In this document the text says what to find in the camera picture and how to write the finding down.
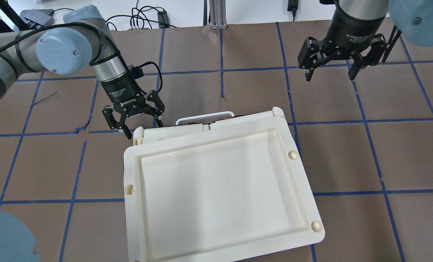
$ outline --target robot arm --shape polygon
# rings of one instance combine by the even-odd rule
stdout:
[[[23,73],[49,70],[70,75],[90,65],[113,103],[103,108],[110,129],[123,131],[130,139],[132,134],[125,120],[141,113],[153,116],[158,126],[163,126],[161,114],[165,106],[157,91],[147,94],[135,81],[143,76],[141,67],[156,64],[128,67],[93,5],[66,14],[64,21],[62,25],[32,31],[0,33],[0,99]],[[153,102],[156,109],[146,101]],[[113,110],[121,114],[119,121]]]
[[[433,46],[432,0],[320,0],[335,4],[330,28],[323,40],[307,37],[298,55],[299,67],[305,69],[310,81],[316,68],[332,60],[354,61],[349,70],[353,80],[366,66],[375,66],[384,55],[386,61],[401,35],[417,45]],[[376,32],[390,13],[395,23],[388,42]],[[367,55],[361,53],[370,47]]]

